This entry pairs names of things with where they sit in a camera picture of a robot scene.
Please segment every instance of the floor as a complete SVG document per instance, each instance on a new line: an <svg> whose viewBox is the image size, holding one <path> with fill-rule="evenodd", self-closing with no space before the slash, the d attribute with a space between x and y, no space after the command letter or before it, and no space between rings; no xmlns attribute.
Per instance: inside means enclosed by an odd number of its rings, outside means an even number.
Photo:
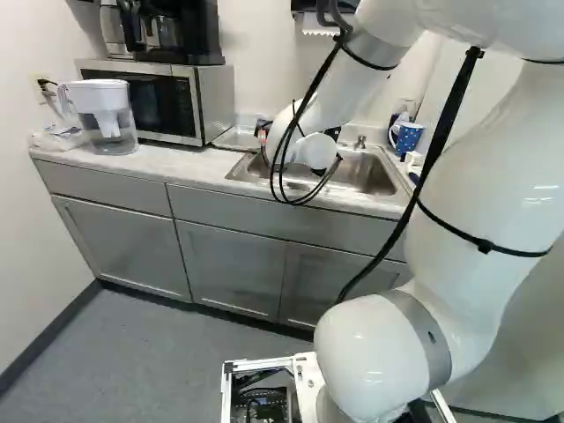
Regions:
<svg viewBox="0 0 564 423"><path fill-rule="evenodd" d="M0 399L2 423L217 423L221 363L311 344L102 291Z"/></svg>

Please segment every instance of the cabinet drawer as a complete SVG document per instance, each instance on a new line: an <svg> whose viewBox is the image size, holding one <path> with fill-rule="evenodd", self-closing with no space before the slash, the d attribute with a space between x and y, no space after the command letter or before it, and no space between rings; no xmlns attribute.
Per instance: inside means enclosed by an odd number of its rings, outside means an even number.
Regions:
<svg viewBox="0 0 564 423"><path fill-rule="evenodd" d="M168 193L178 219L368 256L378 252L396 226L390 220L177 185L169 185ZM405 261L403 238L388 257Z"/></svg>
<svg viewBox="0 0 564 423"><path fill-rule="evenodd" d="M35 166L52 194L117 205L160 216L172 216L167 188L162 182L43 160L35 160Z"/></svg>
<svg viewBox="0 0 564 423"><path fill-rule="evenodd" d="M276 321L286 243L178 222L194 301Z"/></svg>
<svg viewBox="0 0 564 423"><path fill-rule="evenodd" d="M371 257L289 243L286 248L280 322L315 328L341 289ZM347 299L381 293L409 280L407 264L383 260L347 295Z"/></svg>
<svg viewBox="0 0 564 423"><path fill-rule="evenodd" d="M190 301L171 219L67 197L52 199L97 277Z"/></svg>

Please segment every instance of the countertop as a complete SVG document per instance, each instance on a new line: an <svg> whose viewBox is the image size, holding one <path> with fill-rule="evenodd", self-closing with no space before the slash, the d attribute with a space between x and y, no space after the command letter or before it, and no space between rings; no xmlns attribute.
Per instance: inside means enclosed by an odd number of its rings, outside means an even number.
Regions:
<svg viewBox="0 0 564 423"><path fill-rule="evenodd" d="M264 186L225 178L244 155L244 152L218 150L212 146L197 149L143 144L132 154L123 156L99 155L90 145L67 152L49 152L36 147L30 149L30 156L33 159L272 200L270 190ZM402 174L399 160L394 160L395 156L391 152L387 152L387 155L395 166L395 172L389 171L390 178L396 188L402 192L401 196L393 196L390 199L364 195L352 198L322 192L308 203L308 206L384 219L399 219L407 206L411 194L410 186L406 175ZM294 197L303 195L303 192L290 190L289 194Z"/></svg>

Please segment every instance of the microwave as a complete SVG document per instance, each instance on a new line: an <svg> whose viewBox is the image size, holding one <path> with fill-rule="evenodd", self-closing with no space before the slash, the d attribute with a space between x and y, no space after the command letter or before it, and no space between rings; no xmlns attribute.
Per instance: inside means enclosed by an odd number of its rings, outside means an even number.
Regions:
<svg viewBox="0 0 564 423"><path fill-rule="evenodd" d="M83 79L122 79L139 138L204 146L235 125L234 69L79 59Z"/></svg>

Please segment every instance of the white wall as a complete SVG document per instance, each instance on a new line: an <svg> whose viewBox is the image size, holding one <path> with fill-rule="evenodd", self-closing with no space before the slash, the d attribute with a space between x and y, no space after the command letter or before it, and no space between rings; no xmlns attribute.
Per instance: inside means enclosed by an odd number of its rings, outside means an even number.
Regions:
<svg viewBox="0 0 564 423"><path fill-rule="evenodd" d="M301 32L289 0L219 0L219 17L223 53L235 66L239 114L274 116L292 99L303 97L333 47L329 37ZM421 98L439 45L439 37L424 34L354 121L387 125L398 98Z"/></svg>
<svg viewBox="0 0 564 423"><path fill-rule="evenodd" d="M436 124L467 47L457 41L443 44L418 122L430 128ZM450 142L487 116L515 84L522 67L520 59L486 52L472 76ZM432 131L426 135L430 140ZM449 404L539 420L564 411L563 257L564 236L517 290L486 360L442 390Z"/></svg>
<svg viewBox="0 0 564 423"><path fill-rule="evenodd" d="M73 59L101 52L85 33L96 28L93 6L72 3L0 6L0 372L93 280L26 147L26 134L49 121L28 75L74 79Z"/></svg>

